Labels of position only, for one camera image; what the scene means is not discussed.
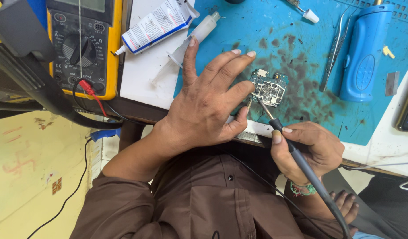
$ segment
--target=blue heat gun handle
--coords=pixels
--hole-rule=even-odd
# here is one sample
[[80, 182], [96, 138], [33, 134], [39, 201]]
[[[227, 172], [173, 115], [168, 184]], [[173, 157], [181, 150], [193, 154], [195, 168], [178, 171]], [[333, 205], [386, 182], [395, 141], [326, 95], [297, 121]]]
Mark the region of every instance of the blue heat gun handle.
[[353, 28], [349, 54], [344, 62], [341, 100], [351, 102], [372, 100], [372, 88], [377, 80], [375, 76], [392, 12], [392, 4], [382, 4], [365, 8], [359, 14]]

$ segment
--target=man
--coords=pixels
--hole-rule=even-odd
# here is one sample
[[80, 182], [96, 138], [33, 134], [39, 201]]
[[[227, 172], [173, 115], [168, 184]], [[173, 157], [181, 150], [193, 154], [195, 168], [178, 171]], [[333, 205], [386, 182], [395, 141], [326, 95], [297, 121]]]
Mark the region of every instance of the man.
[[[328, 238], [234, 159], [235, 152], [250, 153], [244, 150], [248, 146], [230, 155], [225, 149], [232, 145], [218, 145], [247, 127], [246, 107], [235, 120], [225, 122], [254, 85], [243, 81], [229, 86], [256, 53], [223, 52], [197, 76], [197, 51], [193, 38], [185, 52], [184, 85], [167, 116], [104, 167], [86, 195], [71, 238]], [[272, 133], [270, 161], [277, 168], [265, 167], [265, 177], [272, 177], [273, 183], [279, 171], [283, 173], [289, 179], [286, 197], [330, 236], [342, 238], [339, 224], [317, 193], [295, 195], [307, 194], [300, 191], [310, 183], [289, 153], [286, 138], [307, 145], [303, 155], [318, 177], [339, 166], [343, 144], [312, 122], [282, 131]], [[245, 158], [267, 163], [263, 156]], [[150, 188], [147, 182], [152, 179]], [[343, 194], [338, 205], [350, 223], [357, 204]]]

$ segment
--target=yellow wall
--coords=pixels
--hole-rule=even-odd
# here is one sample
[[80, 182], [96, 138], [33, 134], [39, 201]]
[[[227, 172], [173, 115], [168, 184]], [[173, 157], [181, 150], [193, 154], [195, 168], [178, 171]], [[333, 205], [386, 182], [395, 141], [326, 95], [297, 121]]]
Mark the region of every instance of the yellow wall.
[[[89, 132], [50, 112], [0, 119], [0, 238], [25, 239], [60, 210], [84, 171]], [[62, 213], [32, 239], [69, 237], [89, 189], [88, 168]], [[52, 183], [60, 177], [62, 189], [53, 196]]]

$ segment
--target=hand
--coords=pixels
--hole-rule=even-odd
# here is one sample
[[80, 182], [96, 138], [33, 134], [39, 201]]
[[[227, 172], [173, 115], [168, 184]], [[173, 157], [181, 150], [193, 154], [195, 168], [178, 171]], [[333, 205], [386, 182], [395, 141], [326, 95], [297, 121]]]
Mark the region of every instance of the hand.
[[301, 152], [317, 177], [337, 168], [343, 161], [344, 145], [319, 124], [310, 121], [297, 123], [284, 127], [282, 134], [274, 130], [272, 135], [272, 158], [279, 170], [297, 185], [305, 186], [310, 182], [288, 151], [285, 138], [306, 146], [306, 151]]
[[166, 117], [154, 129], [160, 131], [172, 148], [181, 153], [194, 147], [228, 142], [247, 127], [247, 107], [235, 120], [226, 123], [230, 113], [255, 88], [250, 81], [229, 86], [254, 61], [254, 51], [241, 55], [236, 49], [223, 52], [208, 63], [200, 76], [195, 70], [198, 41], [192, 38], [183, 62], [183, 88]]
[[[356, 219], [357, 212], [359, 211], [359, 204], [354, 202], [356, 199], [355, 195], [348, 194], [344, 190], [338, 194], [337, 198], [335, 198], [334, 192], [329, 193], [329, 195], [335, 201], [335, 204], [338, 206], [338, 209], [341, 211], [347, 224], [350, 224]], [[357, 231], [358, 229], [356, 227], [352, 227], [350, 229], [350, 235], [354, 236]]]

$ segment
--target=blue silicone repair mat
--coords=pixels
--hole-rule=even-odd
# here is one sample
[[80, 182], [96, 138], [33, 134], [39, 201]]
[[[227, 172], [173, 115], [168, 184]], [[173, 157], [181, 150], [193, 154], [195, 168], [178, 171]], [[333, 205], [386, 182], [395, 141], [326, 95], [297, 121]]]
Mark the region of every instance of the blue silicone repair mat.
[[[302, 13], [284, 0], [246, 0], [240, 4], [229, 4], [224, 0], [196, 0], [194, 7], [201, 16], [193, 21], [189, 32], [214, 11], [223, 17], [200, 44], [196, 59], [197, 73], [200, 74], [205, 65], [221, 52], [235, 48], [243, 53], [254, 50], [257, 58], [233, 84], [250, 79], [255, 69], [269, 71], [271, 75], [276, 72], [285, 74], [289, 79], [286, 95], [277, 108], [269, 107], [273, 116], [278, 117], [284, 125], [311, 120], [338, 135], [341, 141], [366, 145], [392, 98], [384, 95], [387, 74], [400, 71], [402, 81], [408, 70], [408, 0], [385, 3], [395, 3], [385, 44], [396, 58], [382, 56], [372, 91], [374, 98], [369, 103], [341, 101], [338, 95], [344, 72], [342, 63], [349, 51], [353, 24], [359, 11], [370, 6], [372, 1], [302, 0], [301, 8], [311, 8], [320, 18], [318, 23], [313, 24], [302, 18]], [[344, 24], [358, 9], [351, 19], [349, 34], [327, 90], [321, 93], [319, 84], [330, 46], [339, 18], [347, 6], [350, 8], [344, 16]], [[180, 70], [175, 96], [181, 86]], [[266, 124], [269, 121], [258, 103], [254, 102], [248, 119]]]

